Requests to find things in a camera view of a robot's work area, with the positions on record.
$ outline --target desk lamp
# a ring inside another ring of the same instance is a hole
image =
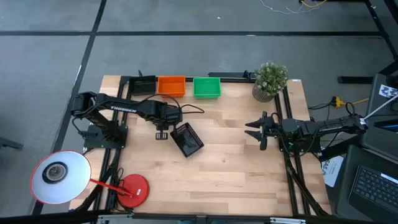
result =
[[[137,174],[126,176],[114,187],[91,179],[91,166],[86,157],[74,151],[55,152],[37,164],[30,177],[30,191],[40,202],[60,204],[73,200],[89,182],[118,192],[119,202],[128,208],[145,202],[149,194],[146,179]]]

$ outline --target white ring light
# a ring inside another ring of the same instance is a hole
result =
[[[90,177],[86,157],[74,151],[60,151],[37,164],[30,177],[30,191],[42,203],[65,203],[86,189]]]

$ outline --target laptop keyboard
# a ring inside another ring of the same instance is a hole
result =
[[[398,210],[398,181],[392,177],[361,167],[353,192],[390,210]]]

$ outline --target black bin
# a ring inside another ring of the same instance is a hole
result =
[[[192,155],[205,146],[189,123],[179,126],[175,131],[172,131],[170,135],[185,157]]]
[[[152,95],[156,92],[156,76],[131,77],[129,85],[133,96]]]

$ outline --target wooden table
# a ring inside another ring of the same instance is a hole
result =
[[[104,76],[99,92],[116,96],[120,76]],[[140,213],[214,214],[214,215],[284,215],[291,216],[289,188],[282,153],[278,142],[268,138],[266,151],[244,130],[245,123],[261,117],[263,111],[276,112],[275,102],[260,103],[252,97],[252,83],[221,83],[222,95],[217,100],[196,100],[192,83],[186,83],[186,94],[177,98],[181,105],[201,107],[204,114],[185,114],[205,147],[185,158],[169,137],[155,140],[155,126],[135,114],[129,114],[129,132],[122,150],[119,167],[123,176],[143,175],[150,185],[147,201],[134,209]],[[123,96],[126,96],[127,85]],[[288,92],[295,119],[309,120],[303,86],[300,80],[289,80]],[[286,118],[284,100],[282,111]],[[145,96],[133,96],[141,100]],[[112,111],[102,111],[111,119]],[[91,178],[98,179],[104,149],[95,149],[86,157],[91,164]],[[311,154],[302,157],[306,185],[317,202],[330,213],[329,201],[320,163]],[[79,206],[95,184],[71,201],[70,208]],[[106,198],[104,189],[101,206]],[[298,207],[302,201],[296,186]]]

